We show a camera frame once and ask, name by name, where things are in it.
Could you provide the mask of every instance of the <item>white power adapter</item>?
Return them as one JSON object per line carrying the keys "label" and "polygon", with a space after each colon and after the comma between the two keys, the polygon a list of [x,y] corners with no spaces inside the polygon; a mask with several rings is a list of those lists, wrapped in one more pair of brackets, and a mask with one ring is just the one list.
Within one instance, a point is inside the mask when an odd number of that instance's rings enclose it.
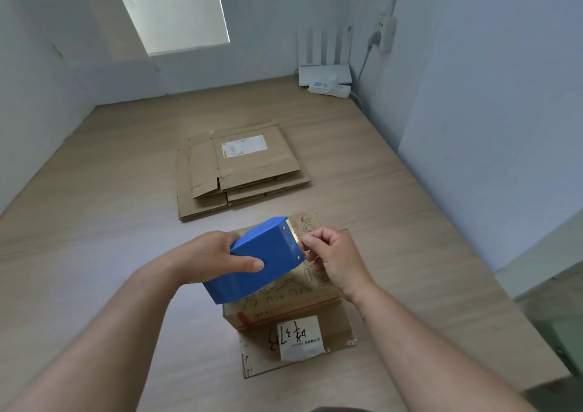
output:
{"label": "white power adapter", "polygon": [[314,94],[336,96],[346,99],[350,95],[350,86],[347,84],[338,84],[335,81],[314,82],[308,87],[308,91]]}

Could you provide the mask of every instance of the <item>table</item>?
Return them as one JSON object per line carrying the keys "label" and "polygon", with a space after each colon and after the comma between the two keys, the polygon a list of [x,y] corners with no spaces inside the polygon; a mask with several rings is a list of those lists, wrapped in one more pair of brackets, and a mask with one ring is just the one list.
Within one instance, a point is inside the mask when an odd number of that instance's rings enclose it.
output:
{"label": "table", "polygon": [[[276,119],[309,187],[181,224],[183,137]],[[0,399],[6,404],[133,270],[205,231],[317,212],[348,228],[376,281],[517,389],[568,375],[484,263],[356,106],[283,77],[101,106],[0,219]],[[359,343],[244,380],[235,330],[202,285],[167,313],[141,411],[404,410],[368,331]]]}

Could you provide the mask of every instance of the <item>open cardboard box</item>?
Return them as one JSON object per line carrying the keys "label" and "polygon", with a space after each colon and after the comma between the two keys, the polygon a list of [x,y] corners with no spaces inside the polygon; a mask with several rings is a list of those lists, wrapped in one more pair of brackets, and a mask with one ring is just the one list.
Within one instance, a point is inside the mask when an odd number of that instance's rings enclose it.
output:
{"label": "open cardboard box", "polygon": [[[245,144],[258,137],[263,144],[257,140]],[[231,149],[237,155],[230,156]],[[204,132],[183,141],[177,151],[177,201],[182,221],[309,181],[305,167],[272,121]]]}
{"label": "open cardboard box", "polygon": [[[317,215],[288,218],[298,237],[322,225]],[[237,232],[243,234],[252,227]],[[313,315],[318,317],[326,352],[356,344],[340,292],[321,265],[305,261],[266,287],[224,304],[223,317],[239,331],[244,378],[291,364],[281,361],[278,323]]]}

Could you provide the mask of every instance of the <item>white paper sticker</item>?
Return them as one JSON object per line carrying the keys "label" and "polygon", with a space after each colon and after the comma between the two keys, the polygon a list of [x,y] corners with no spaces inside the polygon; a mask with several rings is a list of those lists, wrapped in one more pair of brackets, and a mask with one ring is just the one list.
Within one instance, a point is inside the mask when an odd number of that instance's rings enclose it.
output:
{"label": "white paper sticker", "polygon": [[278,335],[281,361],[301,361],[326,352],[316,315],[278,323]]}
{"label": "white paper sticker", "polygon": [[226,142],[222,144],[222,147],[223,157],[226,159],[267,149],[263,136],[253,136],[247,139]]}

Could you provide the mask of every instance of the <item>blue tape dispenser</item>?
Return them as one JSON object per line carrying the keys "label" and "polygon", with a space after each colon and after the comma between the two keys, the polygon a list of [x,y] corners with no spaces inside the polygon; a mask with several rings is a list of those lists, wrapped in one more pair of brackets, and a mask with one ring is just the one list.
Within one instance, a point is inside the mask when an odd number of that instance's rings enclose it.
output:
{"label": "blue tape dispenser", "polygon": [[213,301],[222,305],[260,290],[299,266],[305,256],[288,217],[271,217],[251,228],[231,246],[231,254],[263,260],[258,273],[231,273],[203,283]]}

